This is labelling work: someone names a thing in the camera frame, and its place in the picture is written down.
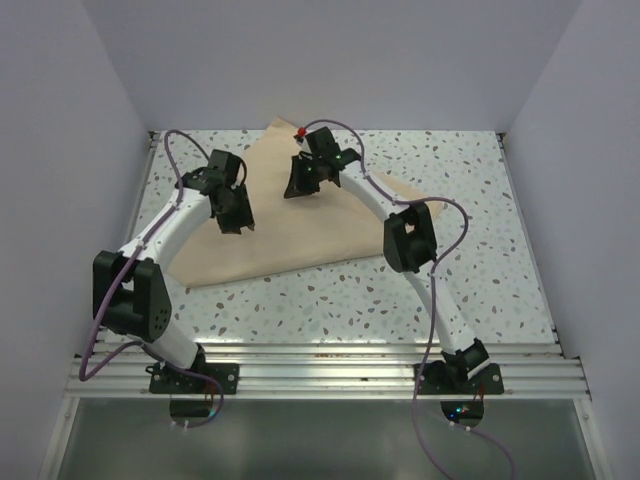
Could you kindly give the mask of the beige cloth drape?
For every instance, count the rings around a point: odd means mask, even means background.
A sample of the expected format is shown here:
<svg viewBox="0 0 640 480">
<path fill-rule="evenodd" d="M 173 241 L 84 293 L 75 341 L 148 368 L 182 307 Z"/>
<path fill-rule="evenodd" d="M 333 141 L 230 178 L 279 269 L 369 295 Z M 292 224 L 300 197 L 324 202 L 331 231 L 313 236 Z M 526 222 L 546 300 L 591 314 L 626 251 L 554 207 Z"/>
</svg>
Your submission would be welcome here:
<svg viewBox="0 0 640 480">
<path fill-rule="evenodd" d="M 320 192 L 284 198 L 295 127 L 280 119 L 243 153 L 255 228 L 223 234 L 199 227 L 174 257 L 170 275 L 186 287 L 212 286 L 324 264 L 379 256 L 383 224 L 356 197 L 331 182 Z"/>
</svg>

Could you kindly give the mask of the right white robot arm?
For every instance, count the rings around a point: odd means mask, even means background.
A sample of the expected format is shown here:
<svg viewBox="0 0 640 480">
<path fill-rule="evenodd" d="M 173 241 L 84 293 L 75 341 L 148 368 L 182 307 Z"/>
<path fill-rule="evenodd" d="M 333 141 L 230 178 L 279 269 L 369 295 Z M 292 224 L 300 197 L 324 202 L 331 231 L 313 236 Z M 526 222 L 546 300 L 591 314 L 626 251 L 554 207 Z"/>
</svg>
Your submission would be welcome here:
<svg viewBox="0 0 640 480">
<path fill-rule="evenodd" d="M 301 127 L 294 139 L 300 152 L 292 157 L 284 197 L 313 195 L 323 182 L 332 182 L 382 222 L 383 256 L 388 266 L 403 274 L 419 298 L 432 307 L 429 336 L 438 338 L 443 360 L 434 364 L 430 376 L 454 391 L 470 391 L 489 366 L 489 355 L 448 289 L 436 285 L 441 256 L 430 200 L 409 200 L 383 186 L 364 164 L 364 146 L 341 148 L 326 126 Z"/>
</svg>

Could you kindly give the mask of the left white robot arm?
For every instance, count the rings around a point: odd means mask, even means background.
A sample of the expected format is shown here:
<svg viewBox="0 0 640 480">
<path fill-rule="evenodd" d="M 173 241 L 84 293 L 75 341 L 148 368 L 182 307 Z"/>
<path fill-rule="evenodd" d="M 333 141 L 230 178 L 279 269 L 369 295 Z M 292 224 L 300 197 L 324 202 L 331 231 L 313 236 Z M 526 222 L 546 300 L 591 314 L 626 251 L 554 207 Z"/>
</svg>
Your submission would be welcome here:
<svg viewBox="0 0 640 480">
<path fill-rule="evenodd" d="M 197 361 L 199 345 L 174 323 L 164 271 L 186 241 L 214 220 L 221 233 L 253 230 L 255 220 L 245 185 L 246 163 L 213 150 L 206 165 L 178 178 L 167 203 L 137 236 L 93 261 L 94 327 L 83 354 L 80 378 L 93 376 L 88 358 L 102 327 L 131 339 L 160 362 L 174 367 L 172 379 L 185 392 L 201 390 L 207 367 Z"/>
</svg>

